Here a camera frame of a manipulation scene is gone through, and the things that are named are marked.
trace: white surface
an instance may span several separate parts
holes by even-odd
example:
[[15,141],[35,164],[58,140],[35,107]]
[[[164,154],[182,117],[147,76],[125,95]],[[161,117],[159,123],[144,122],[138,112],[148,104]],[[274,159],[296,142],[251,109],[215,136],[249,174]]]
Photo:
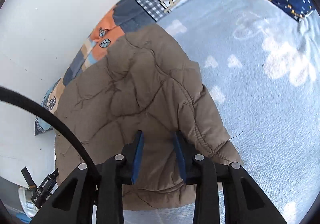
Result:
[[[84,39],[119,0],[6,0],[0,9],[0,85],[41,103]],[[34,136],[35,116],[0,103],[0,176],[39,185],[54,170],[54,132]]]

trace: bed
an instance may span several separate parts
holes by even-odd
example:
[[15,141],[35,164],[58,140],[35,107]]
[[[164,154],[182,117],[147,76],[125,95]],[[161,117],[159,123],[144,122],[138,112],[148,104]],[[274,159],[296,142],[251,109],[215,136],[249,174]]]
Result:
[[[113,41],[157,22],[199,63],[244,168],[286,221],[299,223],[320,191],[317,11],[297,22],[270,0],[188,0],[169,14],[153,13],[155,19],[154,10],[147,14],[138,3],[122,0],[102,19],[43,105],[54,112],[64,86],[106,55]],[[37,120],[36,128],[43,126]],[[220,206],[223,221],[221,192]],[[125,211],[124,219],[191,223],[193,207]]]

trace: round metal pin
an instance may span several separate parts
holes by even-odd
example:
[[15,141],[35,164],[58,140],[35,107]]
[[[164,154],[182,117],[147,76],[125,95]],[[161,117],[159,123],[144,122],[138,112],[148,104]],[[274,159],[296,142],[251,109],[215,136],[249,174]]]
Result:
[[86,164],[86,163],[81,163],[81,164],[78,165],[78,168],[79,168],[80,170],[84,170],[84,169],[87,168],[87,164]]
[[240,168],[240,164],[237,163],[237,162],[233,162],[233,163],[231,164],[231,167],[234,168],[234,169],[239,169],[239,168]]
[[124,155],[122,155],[122,154],[117,154],[117,155],[115,155],[115,160],[121,161],[121,160],[123,160],[123,159],[124,159]]
[[204,156],[203,155],[201,155],[201,154],[196,154],[195,155],[195,160],[197,160],[197,161],[202,161],[204,159]]

